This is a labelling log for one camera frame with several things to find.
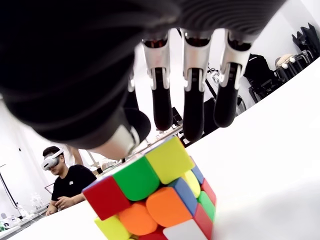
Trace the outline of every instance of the green cube sticker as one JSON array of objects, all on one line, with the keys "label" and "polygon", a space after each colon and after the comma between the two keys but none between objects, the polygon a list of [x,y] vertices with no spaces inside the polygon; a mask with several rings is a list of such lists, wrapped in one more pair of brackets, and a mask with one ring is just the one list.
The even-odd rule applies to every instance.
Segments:
[{"label": "green cube sticker", "polygon": [[116,172],[113,177],[124,195],[131,201],[145,199],[160,185],[156,172],[145,156]]},{"label": "green cube sticker", "polygon": [[216,214],[216,207],[208,197],[205,191],[201,191],[200,196],[197,198],[198,203],[202,205],[206,214],[209,216],[213,222]]}]

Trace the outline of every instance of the rubik's cube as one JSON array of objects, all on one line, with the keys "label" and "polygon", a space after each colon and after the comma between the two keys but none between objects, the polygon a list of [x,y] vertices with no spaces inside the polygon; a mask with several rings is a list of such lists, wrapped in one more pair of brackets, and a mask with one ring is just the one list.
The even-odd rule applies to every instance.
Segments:
[{"label": "rubik's cube", "polygon": [[216,195],[177,137],[83,193],[108,240],[211,240]]}]

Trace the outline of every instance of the man's hand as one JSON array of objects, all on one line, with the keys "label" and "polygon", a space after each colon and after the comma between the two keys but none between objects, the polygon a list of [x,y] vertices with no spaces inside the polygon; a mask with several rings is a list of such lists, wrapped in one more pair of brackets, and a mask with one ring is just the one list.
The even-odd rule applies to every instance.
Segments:
[{"label": "man's hand", "polygon": [[56,202],[55,206],[60,209],[66,209],[76,204],[73,197],[61,196],[58,197],[58,201]]},{"label": "man's hand", "polygon": [[45,213],[45,216],[47,217],[47,216],[50,216],[51,214],[55,214],[57,212],[57,210],[50,210],[50,209],[48,209],[47,211],[46,211],[46,213]]}]

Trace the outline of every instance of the white table surface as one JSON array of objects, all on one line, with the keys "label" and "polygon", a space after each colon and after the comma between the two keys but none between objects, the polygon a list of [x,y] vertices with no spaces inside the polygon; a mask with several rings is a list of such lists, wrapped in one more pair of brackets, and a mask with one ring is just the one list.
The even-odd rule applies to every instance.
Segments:
[{"label": "white table surface", "polygon": [[12,228],[10,228],[8,230],[0,231],[0,239],[2,239],[4,237],[8,236],[9,234],[17,231],[19,228],[20,228],[20,226],[14,226],[14,227],[12,227]]},{"label": "white table surface", "polygon": [[[215,240],[319,240],[320,59],[187,148],[217,195]],[[105,240],[85,201],[11,240]]]}]

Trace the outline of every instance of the black fabric sleeve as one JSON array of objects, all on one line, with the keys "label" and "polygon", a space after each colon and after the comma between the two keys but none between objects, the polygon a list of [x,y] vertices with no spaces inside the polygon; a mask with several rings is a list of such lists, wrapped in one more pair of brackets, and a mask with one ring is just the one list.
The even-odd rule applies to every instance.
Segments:
[{"label": "black fabric sleeve", "polygon": [[61,197],[58,185],[59,185],[59,183],[57,183],[57,181],[53,185],[53,193],[52,193],[52,196],[51,196],[51,200],[52,201],[58,201],[58,198]]},{"label": "black fabric sleeve", "polygon": [[78,176],[81,179],[82,189],[88,187],[92,182],[94,182],[97,179],[96,176],[85,166],[74,165],[73,167],[77,168]]}]

